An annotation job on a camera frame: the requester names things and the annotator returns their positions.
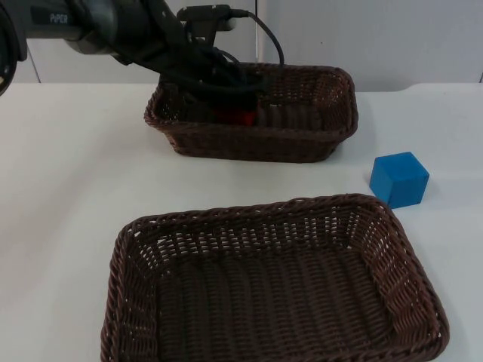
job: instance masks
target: blue block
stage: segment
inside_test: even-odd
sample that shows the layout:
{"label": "blue block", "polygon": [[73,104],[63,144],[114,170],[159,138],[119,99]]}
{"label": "blue block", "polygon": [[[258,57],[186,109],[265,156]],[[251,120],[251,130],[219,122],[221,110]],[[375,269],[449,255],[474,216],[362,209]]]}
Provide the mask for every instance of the blue block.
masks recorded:
{"label": "blue block", "polygon": [[429,180],[426,168],[411,152],[376,158],[371,189],[392,209],[420,204]]}

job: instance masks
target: woven texture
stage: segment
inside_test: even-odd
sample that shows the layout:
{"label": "woven texture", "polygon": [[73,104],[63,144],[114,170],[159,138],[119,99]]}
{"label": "woven texture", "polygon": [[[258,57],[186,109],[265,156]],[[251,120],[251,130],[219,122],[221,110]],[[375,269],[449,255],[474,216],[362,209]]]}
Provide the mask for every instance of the woven texture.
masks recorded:
{"label": "woven texture", "polygon": [[286,66],[280,74],[274,65],[244,67],[273,77],[253,127],[216,124],[206,104],[190,102],[163,83],[149,101],[146,123],[181,155],[247,161],[321,161],[355,133],[354,84],[342,69]]}
{"label": "woven texture", "polygon": [[392,212],[341,195],[174,213],[126,226],[102,362],[408,362],[449,340]]}

